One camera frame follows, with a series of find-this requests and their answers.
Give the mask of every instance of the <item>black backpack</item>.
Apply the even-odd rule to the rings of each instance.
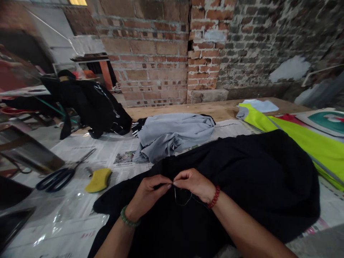
[[[103,132],[124,135],[130,131],[132,118],[98,82],[74,78],[59,81],[47,77],[41,77],[41,81],[52,95],[59,98],[65,109],[66,119],[60,139],[71,134],[71,122],[66,107],[71,107],[78,113],[81,124],[92,128],[89,133],[94,139],[100,138]]]

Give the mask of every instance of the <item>black scissors handle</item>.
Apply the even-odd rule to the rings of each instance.
[[[75,169],[73,168],[60,169],[40,181],[36,185],[36,189],[38,191],[46,189],[46,192],[57,192],[61,190],[66,184],[68,184],[74,174]]]

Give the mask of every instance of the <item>red bead bracelet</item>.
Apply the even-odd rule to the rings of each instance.
[[[219,194],[220,194],[220,187],[216,186],[216,192],[215,192],[214,198],[212,199],[211,203],[208,204],[208,209],[212,209],[215,206],[216,202],[218,201]]]

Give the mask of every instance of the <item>hand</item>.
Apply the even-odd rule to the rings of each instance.
[[[164,185],[154,190],[154,187],[160,184]],[[137,222],[171,188],[171,184],[172,181],[162,175],[144,178],[125,210],[128,220]]]
[[[173,180],[176,187],[188,189],[197,195],[202,202],[210,203],[214,198],[216,187],[196,169],[187,169],[180,172]]]

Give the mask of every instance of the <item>bracelet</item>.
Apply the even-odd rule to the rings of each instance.
[[[129,226],[129,227],[131,227],[131,228],[136,228],[136,227],[138,227],[138,226],[140,225],[141,219],[139,219],[137,222],[132,222],[132,221],[130,221],[130,220],[126,217],[126,215],[125,215],[125,210],[126,210],[127,207],[128,207],[128,206],[125,205],[125,206],[123,207],[123,209],[121,210],[121,219],[123,220],[123,222],[124,222],[125,225],[127,225],[127,226]]]
[[[212,199],[211,203],[208,204],[208,209],[212,209],[215,206],[216,202],[218,201],[219,194],[220,194],[220,187],[216,186],[216,192],[215,192],[214,198]]]

